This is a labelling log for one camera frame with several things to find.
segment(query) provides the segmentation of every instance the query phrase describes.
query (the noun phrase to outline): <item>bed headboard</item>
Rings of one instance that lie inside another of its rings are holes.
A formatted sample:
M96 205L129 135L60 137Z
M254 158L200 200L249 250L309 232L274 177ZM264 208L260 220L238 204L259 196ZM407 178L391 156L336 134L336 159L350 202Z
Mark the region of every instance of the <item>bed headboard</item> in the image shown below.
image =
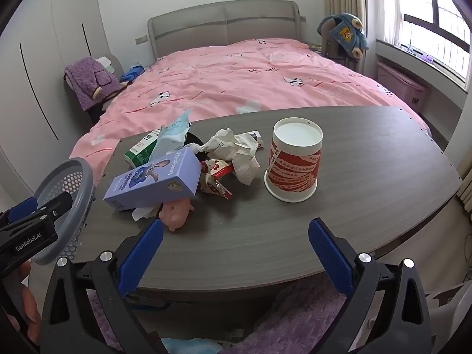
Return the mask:
M148 32L157 59L179 50L250 39L300 41L300 13L293 1L224 1L153 17Z

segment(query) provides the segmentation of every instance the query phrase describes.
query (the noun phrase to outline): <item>hand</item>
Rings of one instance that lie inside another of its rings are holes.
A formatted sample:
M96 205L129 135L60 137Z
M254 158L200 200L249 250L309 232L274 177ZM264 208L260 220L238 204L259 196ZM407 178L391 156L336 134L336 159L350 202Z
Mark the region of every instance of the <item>hand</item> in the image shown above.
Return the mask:
M18 268L20 275L20 281L23 281L31 271L31 263L25 262ZM24 312L28 317L28 338L37 344L39 338L39 329L41 325L41 315L38 312L38 305L36 300L33 297L31 291L23 284L21 284L21 298L23 299ZM11 324L16 329L20 331L20 325L15 317L11 315L8 316Z

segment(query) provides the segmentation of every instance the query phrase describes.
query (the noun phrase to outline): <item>green medicine box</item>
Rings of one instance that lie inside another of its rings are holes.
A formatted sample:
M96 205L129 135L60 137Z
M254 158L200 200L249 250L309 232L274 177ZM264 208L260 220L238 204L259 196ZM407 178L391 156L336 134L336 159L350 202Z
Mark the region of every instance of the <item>green medicine box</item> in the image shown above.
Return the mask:
M124 154L124 159L132 168L137 168L149 162L149 157L154 150L154 146L156 146L158 135L159 129L153 130Z

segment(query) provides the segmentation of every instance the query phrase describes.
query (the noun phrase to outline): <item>bed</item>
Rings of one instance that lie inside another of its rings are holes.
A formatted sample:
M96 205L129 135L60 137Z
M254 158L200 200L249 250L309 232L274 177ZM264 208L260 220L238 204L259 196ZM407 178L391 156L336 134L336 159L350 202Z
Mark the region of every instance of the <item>bed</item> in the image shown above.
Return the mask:
M97 184L120 139L169 124L307 106L397 106L424 121L376 81L310 51L296 3L241 0L153 17L156 62L116 97L75 145Z

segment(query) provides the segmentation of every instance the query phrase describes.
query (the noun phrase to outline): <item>gray mesh basket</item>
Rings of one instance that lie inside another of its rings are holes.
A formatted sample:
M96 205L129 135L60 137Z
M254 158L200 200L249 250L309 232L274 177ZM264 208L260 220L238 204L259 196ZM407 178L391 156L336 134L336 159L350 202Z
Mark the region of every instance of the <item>gray mesh basket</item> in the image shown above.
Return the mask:
M72 196L72 208L54 223L57 241L32 258L37 264L46 265L60 257L74 260L78 237L95 191L94 173L83 158L69 159L46 177L35 192L38 208L63 191Z

